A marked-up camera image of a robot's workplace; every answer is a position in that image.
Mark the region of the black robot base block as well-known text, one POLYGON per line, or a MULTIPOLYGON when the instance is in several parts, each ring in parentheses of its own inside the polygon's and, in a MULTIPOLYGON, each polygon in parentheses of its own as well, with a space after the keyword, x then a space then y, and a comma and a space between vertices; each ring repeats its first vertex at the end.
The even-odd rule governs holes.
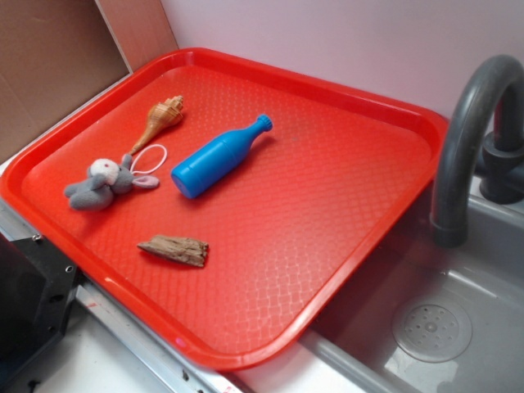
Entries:
POLYGON ((66 334, 78 280, 49 240, 1 237, 1 391, 66 334))

